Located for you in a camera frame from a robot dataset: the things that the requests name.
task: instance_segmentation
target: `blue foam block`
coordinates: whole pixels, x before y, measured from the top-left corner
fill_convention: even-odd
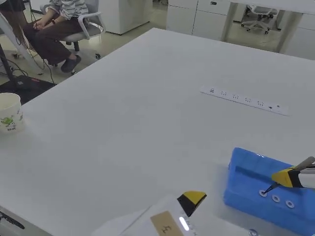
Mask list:
[[[303,236],[315,234],[315,191],[279,187],[259,194],[271,184],[271,175],[292,165],[253,152],[235,148],[229,165],[228,183],[224,193],[226,205],[254,215]],[[280,198],[279,203],[272,195]],[[289,208],[285,202],[294,203]]]

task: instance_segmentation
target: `striped shirt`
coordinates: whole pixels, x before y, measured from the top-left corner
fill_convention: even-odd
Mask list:
[[[89,12],[85,0],[49,0],[49,8],[70,20]]]

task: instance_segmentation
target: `person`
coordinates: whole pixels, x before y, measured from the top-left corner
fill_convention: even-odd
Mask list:
[[[6,0],[0,5],[0,12],[11,25],[17,42],[25,48],[28,48],[22,31],[23,27],[28,23],[23,12],[24,10],[25,6],[23,0]]]
[[[81,58],[71,53],[60,40],[82,32],[78,17],[88,12],[85,0],[50,0],[47,13],[38,21],[27,24],[23,28],[24,35],[50,65],[65,60],[61,70],[69,73]]]

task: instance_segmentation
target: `gray office chair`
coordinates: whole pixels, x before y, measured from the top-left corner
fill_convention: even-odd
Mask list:
[[[271,27],[273,26],[275,21],[270,21],[268,24],[263,22],[264,16],[272,19],[275,19],[278,15],[277,9],[267,8],[267,7],[261,7],[261,6],[255,6],[255,5],[247,5],[247,8],[255,15],[257,15],[257,20],[255,21],[244,21],[241,23],[242,27],[245,27],[245,25],[249,25],[247,27],[247,31],[250,31],[252,28],[259,26],[263,30],[265,30],[265,34],[268,34]]]
[[[81,56],[82,58],[89,58],[92,62],[95,62],[101,58],[98,52],[95,52],[93,56],[91,56],[90,52],[87,50],[80,50],[79,41],[83,39],[89,40],[91,37],[98,36],[102,32],[105,32],[105,24],[101,18],[101,12],[98,11],[98,3],[99,0],[85,0],[85,3],[89,9],[88,14],[84,14],[79,16],[79,24],[82,28],[82,32],[72,34],[62,41],[66,42],[67,45],[74,45],[74,54]],[[47,13],[47,8],[49,5],[42,5],[40,10],[43,14]]]

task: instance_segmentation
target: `hand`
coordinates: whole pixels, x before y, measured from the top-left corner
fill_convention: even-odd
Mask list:
[[[50,27],[50,26],[53,26],[54,24],[51,22],[51,23],[49,23],[48,25],[46,25],[44,28],[42,28],[42,30],[43,29],[45,29],[45,28],[48,28],[48,27]]]
[[[33,28],[35,30],[42,30],[46,25],[46,22],[43,21],[43,19],[40,19],[39,21],[36,21],[33,25]]]

